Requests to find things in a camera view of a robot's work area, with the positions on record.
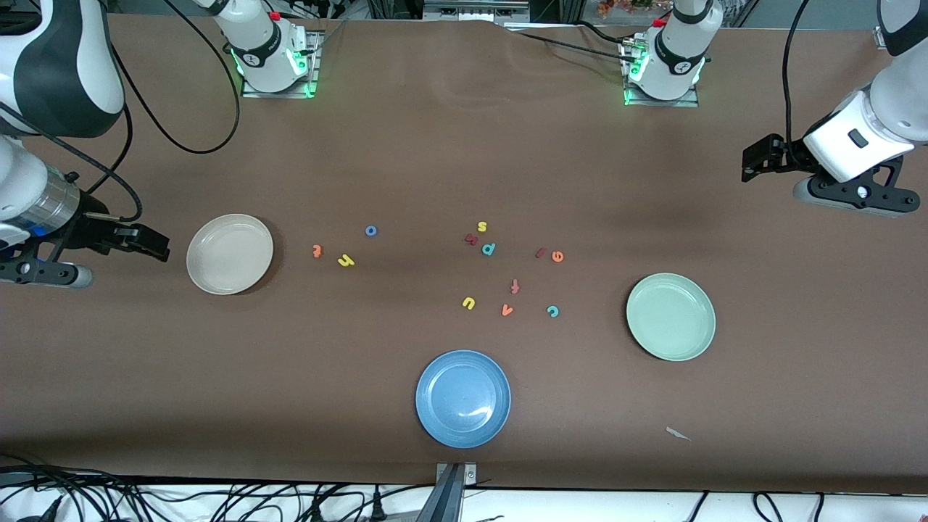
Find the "orange flower bunch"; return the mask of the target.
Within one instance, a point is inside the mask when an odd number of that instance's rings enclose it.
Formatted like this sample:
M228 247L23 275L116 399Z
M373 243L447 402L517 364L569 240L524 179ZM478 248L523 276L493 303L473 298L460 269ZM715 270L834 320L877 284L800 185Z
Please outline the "orange flower bunch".
M652 13L663 8L663 0L597 0L597 14L606 19L609 16L640 15Z

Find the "light green plate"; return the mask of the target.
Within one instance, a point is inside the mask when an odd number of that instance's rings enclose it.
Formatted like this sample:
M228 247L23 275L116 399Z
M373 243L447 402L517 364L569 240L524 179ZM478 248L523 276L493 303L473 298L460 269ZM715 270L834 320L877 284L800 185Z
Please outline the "light green plate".
M627 297L624 314L637 344L660 360L696 359L715 340L717 317L710 297L679 274L641 278Z

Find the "large table cover sheet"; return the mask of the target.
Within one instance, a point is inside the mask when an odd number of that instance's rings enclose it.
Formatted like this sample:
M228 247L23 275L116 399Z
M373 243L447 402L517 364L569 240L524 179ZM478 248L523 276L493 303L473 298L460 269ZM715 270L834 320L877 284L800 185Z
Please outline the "large table cover sheet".
M351 21L316 97L243 100L221 151L179 151L133 106L119 171L171 258L69 252L91 287L0 283L0 452L172 478L409 484L470 460L513 488L928 493L928 149L905 158L925 198L907 217L795 201L796 174L740 181L783 128L785 37L723 30L682 109L624 106L603 57L484 21ZM274 259L208 294L186 252L228 214L264 222ZM663 272L715 307L696 359L630 334L631 289ZM422 371L462 349L513 393L473 449L415 413Z

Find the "grey power strip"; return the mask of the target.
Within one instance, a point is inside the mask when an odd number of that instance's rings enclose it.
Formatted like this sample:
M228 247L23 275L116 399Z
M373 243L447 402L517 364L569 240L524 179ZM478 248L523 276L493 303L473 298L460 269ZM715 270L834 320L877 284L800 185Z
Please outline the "grey power strip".
M529 0L423 0L422 20L530 23Z

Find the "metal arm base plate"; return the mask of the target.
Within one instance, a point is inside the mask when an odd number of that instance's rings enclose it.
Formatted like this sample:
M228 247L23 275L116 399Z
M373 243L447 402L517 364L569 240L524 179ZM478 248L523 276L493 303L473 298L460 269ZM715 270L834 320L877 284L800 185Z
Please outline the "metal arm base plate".
M265 59L235 51L244 98L311 99L318 85L326 34L278 21L281 42Z
M646 42L639 38L644 33L635 33L631 37L622 39L616 47L621 57L630 57L630 62L624 62L622 65L623 76L623 101L626 106L646 106L646 107L663 107L663 108L698 108L698 92L693 83L687 92L674 100L662 100L647 95L640 85L634 82L637 76L647 66Z

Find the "blue plate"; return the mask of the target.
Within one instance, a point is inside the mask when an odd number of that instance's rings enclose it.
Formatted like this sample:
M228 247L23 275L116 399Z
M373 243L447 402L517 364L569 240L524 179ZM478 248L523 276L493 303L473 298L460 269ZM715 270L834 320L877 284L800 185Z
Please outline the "blue plate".
M500 364L473 350L441 354L415 387L420 424L448 448L469 450L490 442L507 423L511 405L513 393Z

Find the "beige brown plate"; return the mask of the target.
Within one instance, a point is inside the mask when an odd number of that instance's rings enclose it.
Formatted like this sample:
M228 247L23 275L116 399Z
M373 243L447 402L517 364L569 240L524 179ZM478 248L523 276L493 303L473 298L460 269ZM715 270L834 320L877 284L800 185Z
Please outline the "beige brown plate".
M264 222L251 215L222 215L194 234L186 252L186 271L205 293L238 294L265 277L274 251L274 238Z

